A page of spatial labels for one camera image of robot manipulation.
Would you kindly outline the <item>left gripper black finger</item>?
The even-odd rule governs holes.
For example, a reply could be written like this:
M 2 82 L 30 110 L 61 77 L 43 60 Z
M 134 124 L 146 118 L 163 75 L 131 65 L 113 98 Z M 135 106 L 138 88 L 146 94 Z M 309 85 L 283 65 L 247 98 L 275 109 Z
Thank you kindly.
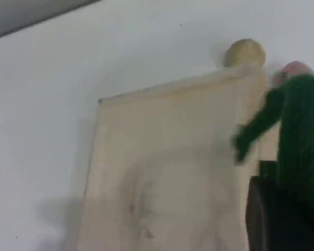
M 245 223 L 250 250 L 314 250 L 312 226 L 268 179 L 250 179 Z

